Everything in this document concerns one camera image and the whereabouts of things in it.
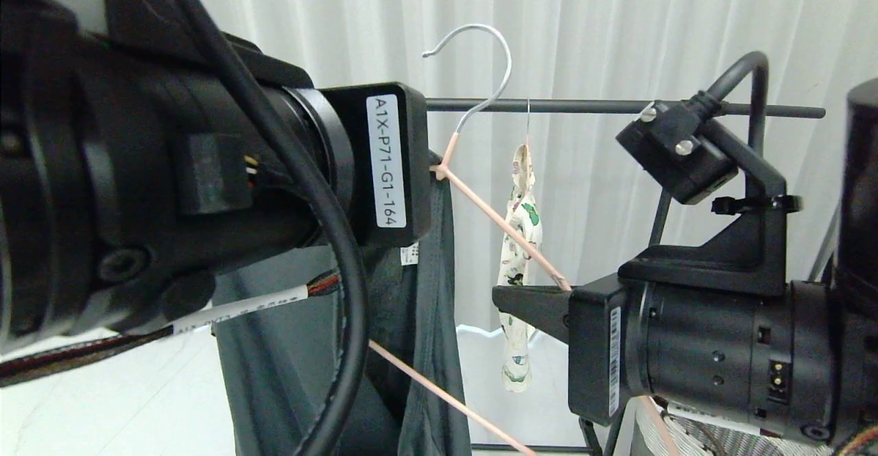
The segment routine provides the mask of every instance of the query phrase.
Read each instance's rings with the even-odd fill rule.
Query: barcode label
[[[366,99],[375,221],[379,228],[405,228],[405,187],[399,140],[399,106],[396,96],[382,94]]]
[[[621,350],[621,307],[609,313],[609,416],[619,409],[619,350]]]
[[[402,265],[415,265],[418,263],[418,243],[415,241],[410,247],[399,249],[399,262]]]

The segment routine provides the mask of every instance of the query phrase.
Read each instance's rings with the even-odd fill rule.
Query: curtain
[[[423,59],[448,31],[480,22],[514,57],[504,97],[684,99],[738,57],[762,50],[772,104],[822,106],[824,119],[769,119],[765,156],[805,210],[790,216],[787,278],[806,278],[840,194],[844,96],[878,75],[878,0],[204,0],[220,27],[304,67],[317,87],[401,81],[428,97],[485,97],[505,58],[486,34],[462,34]],[[746,102],[749,80],[730,100]],[[430,113],[442,152],[461,113]],[[532,115],[530,140],[545,218],[543,250],[573,283],[615,271],[646,246],[659,186],[615,142],[624,115]],[[499,209],[525,116],[480,113],[453,169]],[[746,138],[746,118],[721,122]],[[716,195],[743,193],[738,177]],[[709,203],[674,204],[663,243],[700,244],[731,221]],[[501,231],[455,194],[457,319],[496,327],[490,299]],[[548,284],[546,275],[538,281]]]

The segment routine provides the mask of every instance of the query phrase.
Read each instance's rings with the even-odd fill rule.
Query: patterned garment
[[[506,222],[516,228],[533,246],[540,248],[543,242],[543,224],[536,212],[534,200],[533,164],[527,144],[518,146],[512,159],[512,193],[507,203]],[[529,285],[533,278],[531,257],[509,235],[503,235],[498,285]],[[513,393],[521,393],[530,386],[530,359],[527,356],[527,339],[533,334],[533,326],[521,319],[499,313],[499,323],[506,336],[506,349],[502,368],[503,386]]]

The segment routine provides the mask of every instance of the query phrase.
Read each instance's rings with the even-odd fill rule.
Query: clothes hanger
[[[540,267],[545,269],[546,274],[549,274],[549,277],[552,279],[552,281],[555,282],[556,285],[558,285],[558,288],[560,288],[562,291],[571,291],[570,284],[567,282],[567,278],[565,278],[564,275],[562,275],[558,271],[558,269],[556,269],[555,266],[552,265],[551,262],[549,262],[549,259],[546,259],[546,257],[543,256],[543,254],[541,254],[535,246],[531,245],[529,241],[525,240],[525,238],[522,237],[521,234],[515,231],[515,229],[512,228],[512,226],[509,225],[501,215],[498,215],[498,213],[493,210],[493,208],[489,206],[485,201],[483,201],[481,197],[474,193],[474,191],[470,187],[467,187],[467,185],[464,184],[464,182],[461,181],[461,179],[458,178],[458,176],[451,171],[451,168],[449,168],[451,156],[454,154],[455,147],[457,147],[458,138],[460,137],[461,131],[463,131],[464,124],[475,113],[480,112],[487,106],[491,106],[492,103],[495,103],[499,95],[502,94],[503,90],[506,88],[506,84],[509,82],[509,75],[512,72],[512,52],[509,51],[509,44],[506,43],[506,39],[503,38],[503,34],[501,34],[500,31],[497,31],[497,29],[484,24],[461,25],[461,27],[458,27],[457,29],[449,32],[447,36],[442,38],[442,40],[439,41],[439,44],[436,45],[435,49],[425,51],[423,53],[423,57],[427,58],[436,55],[442,50],[443,47],[445,47],[445,45],[451,40],[451,38],[454,38],[455,36],[460,34],[460,32],[468,31],[470,29],[489,32],[489,34],[492,34],[499,41],[499,43],[501,43],[503,47],[503,53],[506,54],[506,72],[503,75],[503,80],[501,81],[501,84],[499,85],[499,88],[497,88],[495,93],[493,93],[488,99],[478,103],[476,106],[473,106],[473,108],[470,108],[464,113],[464,116],[461,117],[460,121],[458,122],[458,127],[455,129],[454,134],[451,135],[451,140],[449,140],[448,142],[448,147],[445,147],[445,155],[442,157],[442,162],[439,163],[439,165],[431,166],[430,171],[436,173],[437,180],[448,178],[448,181],[451,182],[451,184],[454,184],[455,187],[457,187],[458,190],[467,197],[467,199],[473,201],[473,203],[478,206],[479,209],[482,210],[482,212],[488,215],[488,217],[491,218],[497,226],[499,226],[504,232],[506,232],[509,237],[515,240],[515,243],[518,243],[519,246],[526,250],[527,253],[534,260],[536,260],[537,263],[539,263]]]

